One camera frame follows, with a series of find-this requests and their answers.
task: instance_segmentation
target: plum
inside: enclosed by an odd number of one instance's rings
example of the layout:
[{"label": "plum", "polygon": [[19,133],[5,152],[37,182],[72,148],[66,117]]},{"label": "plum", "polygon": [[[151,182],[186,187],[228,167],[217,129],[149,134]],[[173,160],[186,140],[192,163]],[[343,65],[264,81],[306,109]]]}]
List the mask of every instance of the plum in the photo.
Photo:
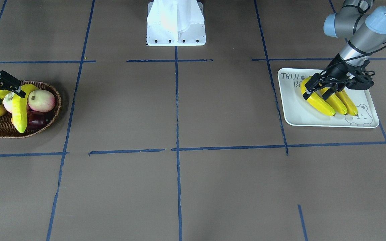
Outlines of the plum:
[{"label": "plum", "polygon": [[42,112],[39,111],[28,111],[28,125],[27,130],[36,130],[45,127],[50,119]]}]

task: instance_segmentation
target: toy banana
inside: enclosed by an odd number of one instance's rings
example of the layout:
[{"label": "toy banana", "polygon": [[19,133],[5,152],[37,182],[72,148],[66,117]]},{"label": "toy banana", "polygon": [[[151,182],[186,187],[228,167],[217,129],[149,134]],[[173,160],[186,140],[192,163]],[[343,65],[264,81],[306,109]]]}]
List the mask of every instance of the toy banana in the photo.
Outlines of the toy banana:
[{"label": "toy banana", "polygon": [[6,95],[8,95],[8,93],[11,93],[11,91],[9,91],[9,90],[0,90],[0,99],[4,99],[4,97]]},{"label": "toy banana", "polygon": [[[305,83],[308,82],[308,80],[311,78],[305,78],[302,83],[300,84],[300,91],[302,92],[302,95],[306,92]],[[312,93],[311,96],[307,99],[308,103],[311,104],[314,108],[316,108],[319,112],[328,115],[328,116],[334,116],[336,114],[336,111],[334,111],[334,108],[331,107],[326,101],[324,101],[317,93]]]},{"label": "toy banana", "polygon": [[33,84],[24,84],[21,89],[26,93],[26,96],[24,98],[18,95],[13,96],[13,125],[18,132],[24,133],[26,126],[28,125],[28,117],[26,113],[28,95],[32,91],[38,90],[38,88]]},{"label": "toy banana", "polygon": [[355,106],[354,102],[352,102],[351,98],[346,94],[345,90],[342,90],[341,92],[337,91],[335,94],[346,106],[348,114],[352,116],[358,116],[357,107]]},{"label": "toy banana", "polygon": [[[329,88],[322,88],[320,89],[321,94],[323,95]],[[337,97],[336,94],[332,94],[328,99],[326,99],[326,102],[333,107],[335,111],[337,111],[340,114],[347,114],[348,110],[346,109],[346,106],[344,103]]]}]

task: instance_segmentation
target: red apple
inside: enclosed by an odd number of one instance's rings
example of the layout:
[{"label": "red apple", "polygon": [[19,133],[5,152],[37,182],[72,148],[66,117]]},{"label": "red apple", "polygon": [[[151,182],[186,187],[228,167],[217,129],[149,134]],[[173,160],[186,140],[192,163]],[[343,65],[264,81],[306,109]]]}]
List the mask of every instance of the red apple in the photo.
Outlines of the red apple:
[{"label": "red apple", "polygon": [[55,96],[47,90],[35,90],[28,96],[28,104],[34,111],[46,113],[51,111],[55,105]]}]

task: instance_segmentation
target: black cable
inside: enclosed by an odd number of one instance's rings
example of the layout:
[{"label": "black cable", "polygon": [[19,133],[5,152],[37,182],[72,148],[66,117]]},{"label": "black cable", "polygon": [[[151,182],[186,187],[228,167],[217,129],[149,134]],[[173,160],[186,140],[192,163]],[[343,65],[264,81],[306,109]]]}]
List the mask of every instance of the black cable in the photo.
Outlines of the black cable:
[{"label": "black cable", "polygon": [[357,56],[357,57],[353,57],[353,58],[350,58],[350,59],[347,59],[347,60],[344,60],[344,61],[340,61],[339,63],[332,64],[332,65],[328,66],[326,69],[324,69],[324,70],[320,73],[320,75],[322,75],[322,74],[323,74],[324,72],[326,72],[328,69],[330,69],[330,68],[332,68],[332,67],[335,67],[335,66],[338,65],[338,64],[345,63],[345,62],[348,62],[348,61],[351,61],[351,60],[356,60],[356,59],[363,58],[363,57],[366,57],[366,56],[370,56],[370,55],[372,55],[372,54],[374,54],[374,53],[376,53],[376,52],[379,52],[379,51],[381,51],[381,50],[383,50],[383,49],[385,49],[385,48],[386,48],[386,45],[383,46],[383,47],[380,48],[380,49],[377,49],[377,50],[373,51],[373,52],[370,52],[370,53],[367,53],[367,54],[364,54],[364,55],[360,55],[360,56]]},{"label": "black cable", "polygon": [[362,8],[360,8],[360,4],[361,4],[362,1],[363,1],[363,0],[358,1],[357,11],[358,11],[358,13],[360,13],[360,14],[365,14],[367,11],[370,10],[370,4],[367,3],[367,5],[368,5],[368,6],[367,6],[367,9],[366,9],[366,10],[363,10]]}]

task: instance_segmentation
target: gray robot arm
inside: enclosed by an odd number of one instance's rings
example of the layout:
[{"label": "gray robot arm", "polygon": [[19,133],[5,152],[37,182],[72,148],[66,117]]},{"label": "gray robot arm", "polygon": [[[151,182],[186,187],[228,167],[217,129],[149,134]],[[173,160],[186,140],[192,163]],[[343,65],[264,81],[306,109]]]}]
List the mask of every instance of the gray robot arm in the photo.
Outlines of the gray robot arm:
[{"label": "gray robot arm", "polygon": [[326,19],[324,32],[327,35],[349,40],[326,69],[305,84],[308,90],[303,95],[305,99],[325,87],[330,89],[323,94],[323,99],[345,87],[367,90],[374,84],[371,78],[374,72],[367,71],[366,66],[370,55],[386,47],[386,7],[380,6],[371,15],[366,15],[373,2],[345,0],[341,11]]}]

